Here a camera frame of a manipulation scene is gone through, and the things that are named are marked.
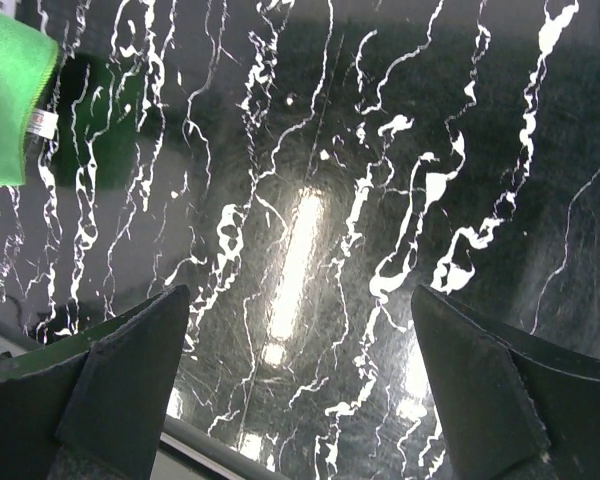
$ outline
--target fabric label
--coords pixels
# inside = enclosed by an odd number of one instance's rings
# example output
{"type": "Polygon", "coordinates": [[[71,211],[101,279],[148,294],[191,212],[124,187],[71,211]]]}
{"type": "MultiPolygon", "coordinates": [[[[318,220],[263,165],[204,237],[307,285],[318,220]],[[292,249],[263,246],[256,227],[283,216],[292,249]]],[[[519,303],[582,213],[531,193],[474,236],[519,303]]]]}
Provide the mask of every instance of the fabric label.
{"type": "Polygon", "coordinates": [[[40,137],[51,140],[55,134],[57,124],[57,113],[45,112],[44,110],[34,108],[33,114],[31,114],[31,120],[29,120],[27,132],[35,133],[40,137]]]}

